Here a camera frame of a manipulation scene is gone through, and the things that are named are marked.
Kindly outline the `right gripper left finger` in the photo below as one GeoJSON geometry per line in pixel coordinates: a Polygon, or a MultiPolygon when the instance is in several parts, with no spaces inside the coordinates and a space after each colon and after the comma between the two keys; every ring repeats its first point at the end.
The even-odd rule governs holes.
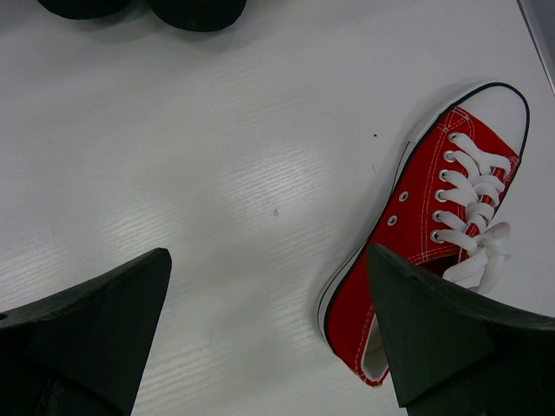
{"type": "Polygon", "coordinates": [[[129,415],[172,258],[156,248],[1,314],[3,415],[129,415]]]}

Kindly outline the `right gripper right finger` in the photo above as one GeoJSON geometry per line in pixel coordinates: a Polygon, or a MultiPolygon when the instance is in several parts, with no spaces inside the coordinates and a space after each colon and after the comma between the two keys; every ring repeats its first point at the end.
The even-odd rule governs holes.
{"type": "Polygon", "coordinates": [[[373,244],[370,292],[410,415],[552,415],[554,320],[472,292],[373,244]]]}

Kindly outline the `red canvas sneaker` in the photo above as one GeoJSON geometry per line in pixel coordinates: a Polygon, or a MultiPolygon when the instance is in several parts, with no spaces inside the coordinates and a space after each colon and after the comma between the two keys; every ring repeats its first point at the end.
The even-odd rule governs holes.
{"type": "Polygon", "coordinates": [[[525,96],[502,81],[458,93],[410,134],[372,231],[325,285],[317,326],[365,384],[389,372],[369,287],[369,246],[379,244],[449,282],[477,278],[486,294],[509,258],[507,223],[494,216],[519,169],[530,127],[525,96]]]}

